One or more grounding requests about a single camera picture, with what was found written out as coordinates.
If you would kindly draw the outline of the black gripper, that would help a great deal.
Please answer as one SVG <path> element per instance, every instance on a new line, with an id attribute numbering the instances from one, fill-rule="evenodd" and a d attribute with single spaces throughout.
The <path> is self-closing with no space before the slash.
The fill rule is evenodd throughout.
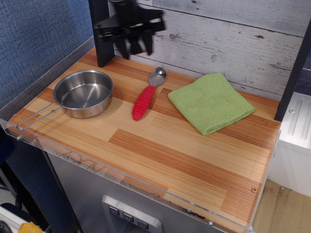
<path id="1" fill-rule="evenodd" d="M 164 12 L 156 9 L 146 9 L 138 5 L 135 0 L 111 0 L 114 15 L 94 23 L 93 29 L 99 32 L 103 41 L 141 36 L 144 51 L 148 55 L 153 53 L 152 35 L 164 31 Z M 129 59 L 124 40 L 115 40 L 114 44 L 122 57 Z"/>

